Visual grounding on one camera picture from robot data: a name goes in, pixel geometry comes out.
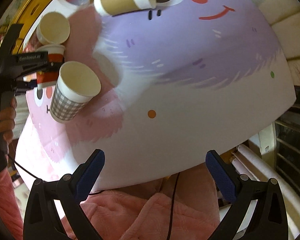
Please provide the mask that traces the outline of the person's left hand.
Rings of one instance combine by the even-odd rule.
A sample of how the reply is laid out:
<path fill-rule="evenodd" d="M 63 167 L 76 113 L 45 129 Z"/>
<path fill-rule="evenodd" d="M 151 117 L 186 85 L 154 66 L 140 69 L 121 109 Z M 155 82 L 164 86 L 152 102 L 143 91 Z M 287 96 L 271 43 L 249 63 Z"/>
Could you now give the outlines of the person's left hand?
<path fill-rule="evenodd" d="M 13 129 L 15 127 L 15 117 L 17 101 L 12 98 L 10 106 L 0 111 L 0 133 L 3 139 L 10 144 L 13 140 Z"/>

